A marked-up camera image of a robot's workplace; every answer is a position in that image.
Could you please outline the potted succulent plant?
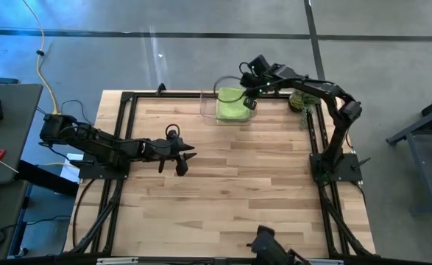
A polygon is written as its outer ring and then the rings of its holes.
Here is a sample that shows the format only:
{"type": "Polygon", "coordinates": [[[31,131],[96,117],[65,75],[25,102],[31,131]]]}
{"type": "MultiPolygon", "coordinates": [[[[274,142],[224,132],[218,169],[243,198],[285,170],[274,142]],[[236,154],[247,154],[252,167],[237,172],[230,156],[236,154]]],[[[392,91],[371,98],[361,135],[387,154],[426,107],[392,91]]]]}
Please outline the potted succulent plant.
{"type": "Polygon", "coordinates": [[[295,90],[288,99],[288,106],[292,112],[300,113],[300,129],[307,127],[308,114],[312,113],[312,108],[320,103],[320,98],[306,92],[295,90]]]}

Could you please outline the grey desk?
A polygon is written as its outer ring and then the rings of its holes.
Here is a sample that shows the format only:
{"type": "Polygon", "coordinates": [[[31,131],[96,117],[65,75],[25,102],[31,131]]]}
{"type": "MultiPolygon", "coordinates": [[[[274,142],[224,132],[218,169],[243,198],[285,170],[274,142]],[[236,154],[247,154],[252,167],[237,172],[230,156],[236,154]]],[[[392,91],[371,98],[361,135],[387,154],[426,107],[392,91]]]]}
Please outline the grey desk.
{"type": "MultiPolygon", "coordinates": [[[[43,86],[39,84],[0,85],[4,115],[0,120],[0,149],[6,150],[2,161],[16,170],[42,90],[43,86]]],[[[15,175],[0,164],[0,185],[13,181],[15,175]]]]}

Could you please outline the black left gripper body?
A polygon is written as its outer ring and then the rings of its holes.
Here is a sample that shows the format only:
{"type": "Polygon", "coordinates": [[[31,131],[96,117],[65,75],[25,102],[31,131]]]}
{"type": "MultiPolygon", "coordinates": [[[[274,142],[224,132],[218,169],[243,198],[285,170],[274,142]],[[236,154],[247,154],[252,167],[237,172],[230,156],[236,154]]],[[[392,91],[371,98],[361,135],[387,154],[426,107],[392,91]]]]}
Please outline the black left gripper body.
{"type": "Polygon", "coordinates": [[[155,162],[160,160],[171,160],[175,156],[172,148],[175,146],[175,140],[166,140],[158,138],[156,140],[144,141],[144,148],[142,151],[143,162],[155,162]]]}

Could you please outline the white paper sheet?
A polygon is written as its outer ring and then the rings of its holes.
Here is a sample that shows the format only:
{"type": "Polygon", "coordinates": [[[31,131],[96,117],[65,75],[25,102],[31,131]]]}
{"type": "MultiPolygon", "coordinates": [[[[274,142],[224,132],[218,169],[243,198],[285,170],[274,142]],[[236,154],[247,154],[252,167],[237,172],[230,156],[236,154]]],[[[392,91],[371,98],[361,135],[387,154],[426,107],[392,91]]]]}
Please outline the white paper sheet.
{"type": "MultiPolygon", "coordinates": [[[[66,156],[69,160],[83,159],[83,154],[68,153],[66,156]]],[[[68,160],[64,161],[60,176],[64,179],[70,180],[71,182],[79,184],[82,183],[81,179],[79,178],[79,169],[73,167],[68,160]]]]}

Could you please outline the black bulky object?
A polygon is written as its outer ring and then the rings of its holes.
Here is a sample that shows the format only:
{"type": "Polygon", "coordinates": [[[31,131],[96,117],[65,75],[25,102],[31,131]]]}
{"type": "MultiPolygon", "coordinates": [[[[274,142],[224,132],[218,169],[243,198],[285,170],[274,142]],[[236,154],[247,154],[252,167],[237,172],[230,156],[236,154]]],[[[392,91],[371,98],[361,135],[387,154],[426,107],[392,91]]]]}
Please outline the black bulky object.
{"type": "Polygon", "coordinates": [[[251,265],[311,265],[293,249],[285,250],[275,239],[275,231],[267,226],[259,225],[255,239],[247,246],[255,253],[251,265]]]}

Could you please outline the green microfiber towel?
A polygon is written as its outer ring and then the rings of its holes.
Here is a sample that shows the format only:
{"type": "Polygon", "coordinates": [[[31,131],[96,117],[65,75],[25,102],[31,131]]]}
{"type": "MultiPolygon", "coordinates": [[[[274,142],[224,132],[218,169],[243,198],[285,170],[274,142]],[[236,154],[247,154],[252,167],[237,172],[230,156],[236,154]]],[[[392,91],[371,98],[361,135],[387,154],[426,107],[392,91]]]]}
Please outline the green microfiber towel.
{"type": "Polygon", "coordinates": [[[243,106],[245,96],[243,88],[220,88],[219,100],[216,103],[216,118],[226,121],[247,121],[255,117],[256,110],[243,106]]]}

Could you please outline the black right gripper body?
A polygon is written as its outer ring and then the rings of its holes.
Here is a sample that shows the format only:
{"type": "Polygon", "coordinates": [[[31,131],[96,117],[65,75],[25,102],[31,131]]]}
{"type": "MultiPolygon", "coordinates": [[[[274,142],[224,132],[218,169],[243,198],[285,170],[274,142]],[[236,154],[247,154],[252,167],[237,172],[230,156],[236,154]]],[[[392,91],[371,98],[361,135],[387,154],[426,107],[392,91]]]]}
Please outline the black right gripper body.
{"type": "Polygon", "coordinates": [[[281,78],[276,77],[275,73],[285,67],[286,65],[274,63],[263,73],[263,75],[255,75],[258,78],[258,85],[256,86],[257,92],[255,95],[262,96],[265,94],[273,94],[274,96],[279,96],[280,88],[279,85],[275,85],[275,82],[281,80],[281,78]]]}

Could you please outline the white aluminium extrusion bar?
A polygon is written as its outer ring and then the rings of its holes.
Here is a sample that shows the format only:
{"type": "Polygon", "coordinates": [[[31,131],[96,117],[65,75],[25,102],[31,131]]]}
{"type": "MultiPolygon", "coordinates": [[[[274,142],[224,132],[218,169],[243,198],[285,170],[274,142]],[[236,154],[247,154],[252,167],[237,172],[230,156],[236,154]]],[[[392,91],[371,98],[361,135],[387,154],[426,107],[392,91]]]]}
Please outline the white aluminium extrusion bar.
{"type": "Polygon", "coordinates": [[[341,260],[326,259],[326,258],[308,259],[308,263],[310,265],[344,265],[344,262],[341,260]]]}
{"type": "Polygon", "coordinates": [[[138,257],[98,258],[96,265],[138,265],[138,257]]]}

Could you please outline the clear plastic bin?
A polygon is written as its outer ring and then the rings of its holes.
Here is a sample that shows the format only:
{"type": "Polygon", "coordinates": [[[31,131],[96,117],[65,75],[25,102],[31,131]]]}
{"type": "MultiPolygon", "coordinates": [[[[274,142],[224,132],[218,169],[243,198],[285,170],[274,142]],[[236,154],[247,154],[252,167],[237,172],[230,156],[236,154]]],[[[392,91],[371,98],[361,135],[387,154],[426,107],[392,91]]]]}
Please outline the clear plastic bin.
{"type": "Polygon", "coordinates": [[[227,125],[227,126],[238,126],[249,123],[247,121],[226,121],[219,120],[216,118],[216,103],[219,100],[219,88],[216,92],[212,91],[201,91],[200,94],[200,114],[204,118],[206,124],[212,125],[227,125]]]}

